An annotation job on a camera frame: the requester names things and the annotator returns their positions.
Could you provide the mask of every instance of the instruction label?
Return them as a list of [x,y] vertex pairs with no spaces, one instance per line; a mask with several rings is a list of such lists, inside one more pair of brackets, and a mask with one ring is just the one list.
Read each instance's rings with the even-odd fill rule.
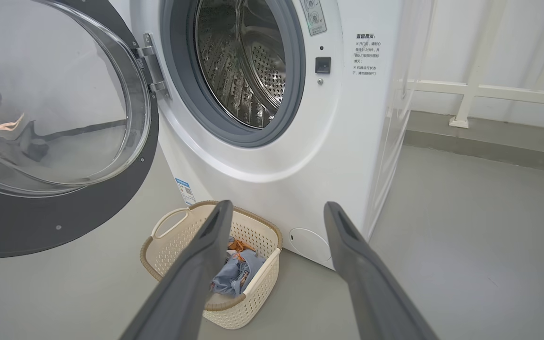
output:
[[308,20],[310,35],[316,35],[326,32],[326,23],[322,14],[322,6],[319,0],[301,0],[304,15]]
[[175,179],[175,182],[178,184],[179,191],[182,194],[182,198],[184,198],[184,202],[188,204],[189,206],[196,203],[195,196],[192,194],[192,189],[190,189],[190,185],[186,183],[185,181]]
[[352,74],[362,77],[376,76],[381,52],[382,43],[375,33],[356,34],[356,45],[352,53]]

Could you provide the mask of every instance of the blue denim clothing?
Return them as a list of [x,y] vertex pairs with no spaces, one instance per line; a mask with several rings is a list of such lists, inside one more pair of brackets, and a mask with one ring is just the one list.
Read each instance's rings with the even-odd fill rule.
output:
[[[239,260],[239,255],[244,258],[244,261]],[[212,292],[238,297],[247,288],[265,260],[263,257],[257,257],[257,254],[249,249],[233,254],[220,273],[213,278]],[[245,272],[248,272],[248,275],[244,284],[240,286]]]

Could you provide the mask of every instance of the plastic basket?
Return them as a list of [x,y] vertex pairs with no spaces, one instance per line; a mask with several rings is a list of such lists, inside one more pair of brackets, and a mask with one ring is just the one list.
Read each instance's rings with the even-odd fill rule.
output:
[[[140,251],[142,265],[155,279],[162,279],[216,204],[216,201],[199,202],[174,210],[157,222]],[[177,213],[186,215],[172,228],[158,235],[160,226]],[[257,256],[266,258],[266,261],[238,297],[213,294],[205,304],[203,316],[225,329],[239,329],[253,319],[274,288],[278,278],[282,235],[271,222],[239,207],[234,207],[230,235],[251,246]]]

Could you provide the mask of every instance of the door hinge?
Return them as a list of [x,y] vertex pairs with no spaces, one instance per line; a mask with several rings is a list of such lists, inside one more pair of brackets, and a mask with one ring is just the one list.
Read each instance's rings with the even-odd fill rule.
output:
[[165,78],[162,76],[161,65],[159,64],[157,50],[151,33],[144,33],[144,47],[135,48],[134,53],[136,54],[136,58],[139,58],[138,64],[142,65],[142,60],[145,60],[148,64],[151,78],[153,78],[153,82],[148,84],[148,90],[151,93],[160,93],[169,98],[168,87],[165,84]]

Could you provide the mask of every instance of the washing machine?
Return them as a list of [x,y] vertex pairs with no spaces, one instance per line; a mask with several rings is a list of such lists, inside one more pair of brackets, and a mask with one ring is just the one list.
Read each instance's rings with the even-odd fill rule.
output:
[[369,239],[427,0],[0,0],[0,257],[81,237],[160,144],[186,204],[231,200],[332,268],[323,205]]

